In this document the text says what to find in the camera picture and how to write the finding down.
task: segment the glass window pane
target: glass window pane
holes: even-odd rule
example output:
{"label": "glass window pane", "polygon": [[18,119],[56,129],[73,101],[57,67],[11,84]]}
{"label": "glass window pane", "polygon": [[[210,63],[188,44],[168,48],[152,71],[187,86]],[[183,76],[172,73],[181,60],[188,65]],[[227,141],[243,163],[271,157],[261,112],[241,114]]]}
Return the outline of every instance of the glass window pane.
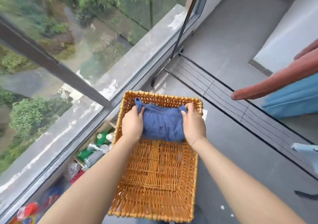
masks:
{"label": "glass window pane", "polygon": [[101,108],[0,45],[0,213]]}
{"label": "glass window pane", "polygon": [[[148,54],[153,55],[173,36],[189,1],[0,0],[0,10],[48,53],[103,90],[119,89],[145,64]],[[131,49],[128,59],[105,75]],[[131,64],[132,58],[138,63]]]}

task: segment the green bottle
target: green bottle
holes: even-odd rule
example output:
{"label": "green bottle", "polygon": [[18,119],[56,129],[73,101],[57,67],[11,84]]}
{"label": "green bottle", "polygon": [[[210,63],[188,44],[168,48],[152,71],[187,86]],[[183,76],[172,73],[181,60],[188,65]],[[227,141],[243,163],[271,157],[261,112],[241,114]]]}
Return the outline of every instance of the green bottle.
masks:
{"label": "green bottle", "polygon": [[84,150],[81,150],[80,152],[77,153],[77,157],[81,160],[84,161],[84,159],[86,159],[87,157],[90,156],[90,154],[93,153],[93,150],[87,150],[87,148],[85,148]]}
{"label": "green bottle", "polygon": [[102,131],[97,135],[96,145],[100,147],[102,144],[106,142],[106,135],[108,135],[107,131]]}

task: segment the orange towel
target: orange towel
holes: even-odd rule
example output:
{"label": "orange towel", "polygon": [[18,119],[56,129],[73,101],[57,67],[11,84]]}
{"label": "orange towel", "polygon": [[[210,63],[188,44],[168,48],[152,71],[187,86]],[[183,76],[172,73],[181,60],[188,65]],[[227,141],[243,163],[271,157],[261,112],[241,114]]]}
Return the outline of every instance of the orange towel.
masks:
{"label": "orange towel", "polygon": [[318,39],[297,54],[287,68],[258,84],[234,91],[231,97],[233,100],[261,98],[315,73],[318,73]]}

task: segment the wicker basket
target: wicker basket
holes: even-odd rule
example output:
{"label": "wicker basket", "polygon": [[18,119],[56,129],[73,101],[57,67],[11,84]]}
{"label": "wicker basket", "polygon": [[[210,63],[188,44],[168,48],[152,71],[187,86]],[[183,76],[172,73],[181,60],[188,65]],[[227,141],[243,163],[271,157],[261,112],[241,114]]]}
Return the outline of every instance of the wicker basket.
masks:
{"label": "wicker basket", "polygon": [[[134,99],[145,104],[179,107],[194,102],[202,114],[203,103],[197,98],[127,91],[124,95],[114,136],[122,136],[121,121],[134,106]],[[193,219],[197,184],[198,156],[188,143],[141,139],[131,156],[126,173],[108,212],[134,218],[190,222]]]}

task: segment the window frame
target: window frame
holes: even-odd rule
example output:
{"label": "window frame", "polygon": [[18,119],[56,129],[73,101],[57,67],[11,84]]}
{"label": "window frame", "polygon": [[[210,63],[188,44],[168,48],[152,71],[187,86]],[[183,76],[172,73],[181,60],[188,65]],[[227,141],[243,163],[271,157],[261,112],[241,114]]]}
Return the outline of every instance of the window frame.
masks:
{"label": "window frame", "polygon": [[[194,8],[194,14],[190,17],[185,31],[181,36],[182,42],[197,26],[196,21],[200,18],[205,3],[207,0],[197,0]],[[5,17],[0,14],[0,43],[10,49],[30,58],[35,63],[39,64],[51,74],[67,83],[77,91],[81,92],[91,100],[102,105],[103,108],[99,113],[95,114],[93,119],[89,121],[85,127],[77,134],[75,138],[69,141],[63,152],[59,153],[44,170],[38,174],[38,177],[21,190],[20,194],[14,201],[3,208],[0,213],[0,220],[8,222],[16,214],[17,210],[23,206],[28,200],[38,191],[47,186],[47,183],[52,178],[57,178],[63,164],[85,143],[94,132],[102,125],[105,120],[110,120],[114,117],[121,105],[121,100],[124,93],[128,90],[139,90],[169,59],[173,52],[173,48],[177,42],[181,31],[181,27],[175,34],[157,51],[153,57],[145,63],[145,65],[131,79],[121,87],[121,89],[107,100],[92,86],[88,85],[76,73],[70,70],[66,65],[56,60],[50,54],[39,46],[33,39],[26,36],[22,31],[10,23]]]}

